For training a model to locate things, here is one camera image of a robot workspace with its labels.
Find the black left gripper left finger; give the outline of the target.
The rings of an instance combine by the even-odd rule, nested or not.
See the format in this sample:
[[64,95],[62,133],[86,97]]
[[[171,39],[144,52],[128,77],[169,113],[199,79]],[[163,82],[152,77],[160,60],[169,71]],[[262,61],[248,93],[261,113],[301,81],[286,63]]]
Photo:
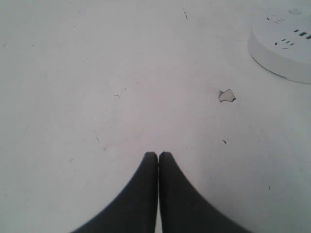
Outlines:
[[75,233],[153,233],[158,204],[158,158],[144,154],[124,189]]

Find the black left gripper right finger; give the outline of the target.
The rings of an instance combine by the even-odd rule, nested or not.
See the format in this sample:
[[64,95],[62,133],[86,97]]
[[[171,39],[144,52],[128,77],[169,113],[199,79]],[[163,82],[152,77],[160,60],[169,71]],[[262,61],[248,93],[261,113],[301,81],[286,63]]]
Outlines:
[[164,233],[249,232],[202,197],[170,152],[163,152],[159,156],[158,184]]

